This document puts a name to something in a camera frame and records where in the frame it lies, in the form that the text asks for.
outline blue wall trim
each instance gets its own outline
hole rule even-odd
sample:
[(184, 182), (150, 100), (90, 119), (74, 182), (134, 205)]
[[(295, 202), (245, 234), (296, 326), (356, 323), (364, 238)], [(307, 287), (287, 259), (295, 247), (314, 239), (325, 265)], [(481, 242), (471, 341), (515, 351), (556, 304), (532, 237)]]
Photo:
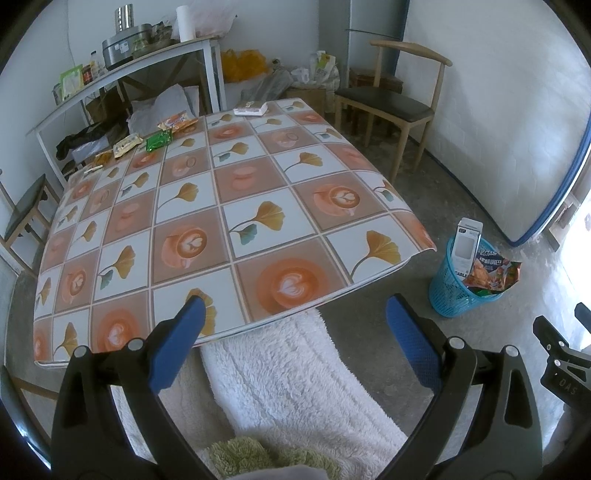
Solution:
[(548, 206), (544, 209), (540, 217), (534, 222), (534, 224), (530, 227), (523, 236), (517, 240), (516, 242), (512, 242), (509, 240), (509, 244), (513, 247), (518, 247), (519, 245), (523, 245), (527, 242), (531, 236), (536, 233), (542, 225), (546, 223), (552, 212), (556, 209), (556, 207), (560, 204), (561, 199), (564, 197), (566, 192), (568, 192), (569, 188), (571, 188), (574, 178), (577, 175), (577, 172), (583, 165), (585, 160), (585, 155), (587, 154), (587, 150), (589, 149), (589, 145), (591, 145), (591, 113), (589, 115), (589, 120), (587, 120), (587, 128), (585, 129), (585, 133), (583, 134), (583, 139), (581, 140), (581, 144), (579, 145), (579, 149), (574, 156), (574, 160), (572, 165), (570, 166), (564, 180), (558, 187), (558, 190), (550, 200)]
[[(408, 137), (408, 138), (409, 138), (409, 140), (417, 143), (416, 140), (413, 139), (412, 137)], [(484, 211), (486, 216), (492, 221), (492, 223), (495, 224), (497, 230), (500, 231), (500, 233), (503, 236), (503, 238), (505, 239), (505, 241), (512, 247), (518, 247), (518, 246), (526, 243), (531, 238), (531, 236), (540, 229), (540, 227), (546, 222), (546, 220), (550, 217), (550, 215), (552, 215), (552, 212), (558, 206), (562, 197), (564, 196), (566, 191), (568, 191), (568, 189), (572, 185), (577, 172), (581, 168), (581, 165), (583, 164), (583, 162), (585, 160), (585, 154), (587, 153), (587, 150), (589, 149), (589, 145), (591, 145), (591, 112), (589, 114), (589, 120), (587, 120), (587, 128), (585, 129), (585, 133), (583, 134), (583, 139), (581, 140), (581, 143), (579, 145), (579, 149), (577, 150), (577, 153), (574, 156), (573, 163), (570, 166), (569, 171), (567, 172), (566, 176), (564, 177), (564, 180), (562, 181), (562, 183), (558, 187), (558, 190), (556, 191), (556, 193), (554, 194), (554, 196), (550, 200), (548, 206), (544, 209), (544, 211), (542, 212), (540, 217), (534, 222), (534, 224), (529, 228), (529, 230), (527, 230), (526, 233), (523, 234), (523, 236), (517, 241), (511, 240), (508, 236), (505, 235), (505, 232), (503, 232), (503, 230), (501, 229), (501, 227), (499, 227), (499, 225), (497, 224), (495, 219), (491, 216), (490, 213), (488, 213), (488, 211), (480, 203), (480, 200), (478, 200), (475, 197), (475, 195), (468, 189), (468, 187), (466, 187), (460, 181), (460, 179), (458, 179), (453, 174), (453, 172), (441, 162), (441, 160), (439, 160), (429, 150), (425, 149), (425, 152), (435, 161), (435, 163), (437, 165), (439, 165), (443, 170), (445, 170), (447, 172), (447, 174), (451, 178), (453, 178), (464, 189), (464, 191), (472, 198), (472, 200), (474, 200), (474, 202)]]

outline plastic trash can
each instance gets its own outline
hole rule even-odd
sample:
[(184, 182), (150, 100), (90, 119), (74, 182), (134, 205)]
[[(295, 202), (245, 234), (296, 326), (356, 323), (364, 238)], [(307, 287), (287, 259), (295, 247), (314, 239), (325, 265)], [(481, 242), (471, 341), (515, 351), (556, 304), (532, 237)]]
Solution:
[[(480, 245), (486, 249), (494, 250), (493, 246), (483, 238), (480, 239)], [(468, 310), (478, 307), (478, 305), (490, 303), (502, 296), (501, 293), (499, 295), (479, 297), (468, 290), (453, 271), (452, 248), (453, 238), (450, 238), (447, 242), (446, 257), (441, 262), (437, 275), (433, 277), (429, 285), (431, 306), (439, 315), (447, 318), (457, 317)]]

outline dark cushion seat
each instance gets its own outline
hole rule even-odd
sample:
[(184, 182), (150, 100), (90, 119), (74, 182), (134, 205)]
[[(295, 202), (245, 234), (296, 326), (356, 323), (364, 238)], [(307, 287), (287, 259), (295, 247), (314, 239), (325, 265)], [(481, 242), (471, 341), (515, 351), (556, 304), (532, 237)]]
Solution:
[(378, 87), (341, 88), (336, 94), (364, 105), (397, 116), (407, 122), (416, 122), (434, 114), (427, 105), (412, 98)]
[(6, 240), (10, 238), (10, 236), (17, 229), (17, 226), (24, 220), (24, 218), (29, 214), (31, 209), (35, 206), (37, 198), (43, 190), (44, 185), (45, 174), (41, 175), (37, 179), (37, 181), (29, 187), (29, 189), (25, 192), (25, 195), (23, 195), (22, 198), (18, 201), (18, 203), (14, 207), (14, 211), (12, 212), (12, 215), (6, 227), (6, 233), (4, 234), (4, 238)]

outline green snack packet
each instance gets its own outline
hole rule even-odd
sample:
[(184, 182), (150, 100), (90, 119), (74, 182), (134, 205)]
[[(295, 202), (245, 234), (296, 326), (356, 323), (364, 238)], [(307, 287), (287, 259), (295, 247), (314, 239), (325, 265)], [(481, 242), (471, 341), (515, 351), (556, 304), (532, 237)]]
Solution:
[(146, 140), (146, 152), (152, 152), (157, 148), (162, 148), (168, 145), (173, 140), (173, 131), (164, 130), (152, 135)]

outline white box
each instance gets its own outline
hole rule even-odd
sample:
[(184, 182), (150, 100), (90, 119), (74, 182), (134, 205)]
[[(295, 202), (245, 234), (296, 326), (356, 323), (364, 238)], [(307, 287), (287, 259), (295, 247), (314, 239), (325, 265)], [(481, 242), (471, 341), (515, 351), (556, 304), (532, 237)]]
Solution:
[(452, 248), (452, 265), (456, 275), (462, 279), (472, 270), (482, 236), (482, 226), (481, 222), (465, 217), (457, 224)]

